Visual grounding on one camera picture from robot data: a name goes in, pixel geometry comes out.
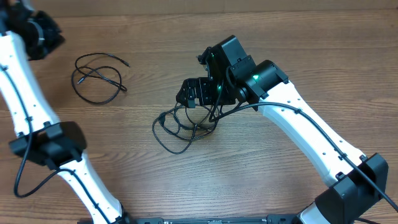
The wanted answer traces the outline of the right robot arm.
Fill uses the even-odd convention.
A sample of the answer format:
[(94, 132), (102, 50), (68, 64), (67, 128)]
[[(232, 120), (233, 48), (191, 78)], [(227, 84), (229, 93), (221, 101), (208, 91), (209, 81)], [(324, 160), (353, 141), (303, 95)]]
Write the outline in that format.
[(388, 164), (367, 156), (339, 136), (311, 109), (288, 76), (272, 61), (256, 63), (235, 36), (198, 56), (207, 75), (186, 79), (176, 100), (187, 108), (210, 106), (210, 121), (247, 108), (275, 123), (313, 164), (327, 189), (288, 223), (353, 223), (387, 200)]

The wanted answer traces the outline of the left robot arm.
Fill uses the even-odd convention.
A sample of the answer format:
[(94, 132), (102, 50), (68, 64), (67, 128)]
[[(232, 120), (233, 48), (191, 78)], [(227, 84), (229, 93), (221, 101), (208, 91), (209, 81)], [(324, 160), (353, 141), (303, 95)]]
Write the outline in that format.
[(31, 60), (42, 60), (64, 41), (57, 23), (29, 1), (1, 1), (1, 93), (17, 136), (9, 147), (22, 159), (14, 195), (26, 198), (38, 191), (18, 191), (25, 164), (31, 161), (69, 184), (89, 211), (89, 223), (129, 223), (122, 204), (91, 165), (79, 125), (60, 121), (30, 67)]

